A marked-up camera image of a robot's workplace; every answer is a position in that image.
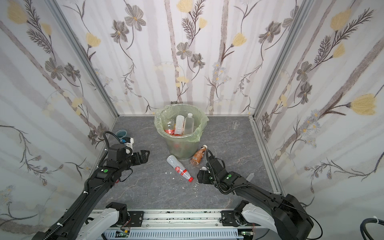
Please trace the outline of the orange brown coffee bottle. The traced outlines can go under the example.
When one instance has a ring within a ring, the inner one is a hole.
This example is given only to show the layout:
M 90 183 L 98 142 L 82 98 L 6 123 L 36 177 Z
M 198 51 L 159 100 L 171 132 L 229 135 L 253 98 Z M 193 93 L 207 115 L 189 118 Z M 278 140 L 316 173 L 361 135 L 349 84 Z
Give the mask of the orange brown coffee bottle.
M 208 146 L 207 145 L 203 145 L 194 155 L 193 157 L 191 158 L 190 160 L 190 163 L 191 165 L 193 166 L 198 166 L 200 164 L 200 162 L 202 161 L 202 158 L 206 152 L 206 150 L 208 149 Z

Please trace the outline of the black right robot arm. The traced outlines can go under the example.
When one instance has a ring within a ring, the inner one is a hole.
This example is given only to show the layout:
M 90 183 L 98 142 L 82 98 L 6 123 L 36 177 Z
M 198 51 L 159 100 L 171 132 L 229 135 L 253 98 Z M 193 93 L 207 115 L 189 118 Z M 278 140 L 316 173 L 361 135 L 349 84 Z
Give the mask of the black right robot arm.
M 270 230 L 282 240 L 307 240 L 314 227 L 311 216 L 294 196 L 268 192 L 246 180 L 236 172 L 228 172 L 224 161 L 215 157 L 210 150 L 205 154 L 206 170 L 198 173 L 200 184 L 214 185 L 221 194 L 234 194 L 245 202 L 259 207 L 274 222 Z

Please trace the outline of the frosted clear square bottle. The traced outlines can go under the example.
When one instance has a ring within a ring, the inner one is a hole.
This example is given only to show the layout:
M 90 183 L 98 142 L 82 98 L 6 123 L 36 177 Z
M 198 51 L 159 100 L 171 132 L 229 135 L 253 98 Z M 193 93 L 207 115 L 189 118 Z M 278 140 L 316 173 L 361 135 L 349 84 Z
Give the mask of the frosted clear square bottle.
M 193 118 L 193 114 L 188 113 L 184 122 L 184 135 L 190 135 L 194 132 L 194 123 L 195 123 L 195 120 Z

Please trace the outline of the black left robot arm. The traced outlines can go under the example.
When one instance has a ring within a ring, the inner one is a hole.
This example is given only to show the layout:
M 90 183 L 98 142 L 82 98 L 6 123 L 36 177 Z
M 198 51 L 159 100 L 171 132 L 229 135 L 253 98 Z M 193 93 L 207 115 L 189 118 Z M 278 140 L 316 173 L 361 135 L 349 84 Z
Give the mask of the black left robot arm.
M 83 192 L 46 232 L 37 232 L 33 236 L 34 240 L 96 240 L 109 227 L 128 225 L 132 218 L 126 204 L 115 202 L 108 204 L 99 216 L 86 224 L 101 198 L 116 183 L 122 181 L 122 173 L 131 170 L 133 166 L 147 163 L 150 156 L 148 150 L 135 153 L 122 140 L 118 140 L 118 144 L 110 145 L 107 135 L 113 133 L 103 132 L 105 153 L 97 169 L 85 181 Z

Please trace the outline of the red label yellow cap bottle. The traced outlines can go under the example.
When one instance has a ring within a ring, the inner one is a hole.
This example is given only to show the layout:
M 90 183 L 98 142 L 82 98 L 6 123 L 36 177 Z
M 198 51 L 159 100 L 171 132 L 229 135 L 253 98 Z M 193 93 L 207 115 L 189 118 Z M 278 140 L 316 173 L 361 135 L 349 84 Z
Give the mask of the red label yellow cap bottle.
M 175 134 L 175 119 L 167 120 L 164 131 L 171 136 Z

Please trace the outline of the clear bottle red cap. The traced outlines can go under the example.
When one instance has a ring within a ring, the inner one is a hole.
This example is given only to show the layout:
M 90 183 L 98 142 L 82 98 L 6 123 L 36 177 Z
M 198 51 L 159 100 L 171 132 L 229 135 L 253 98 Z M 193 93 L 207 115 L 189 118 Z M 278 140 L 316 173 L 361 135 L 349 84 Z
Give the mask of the clear bottle red cap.
M 175 121 L 175 136 L 182 136 L 184 132 L 184 123 L 185 117 L 183 115 L 178 115 Z
M 167 158 L 167 162 L 173 167 L 173 169 L 178 174 L 187 179 L 190 183 L 194 180 L 194 178 L 190 175 L 184 165 L 174 155 L 170 155 Z

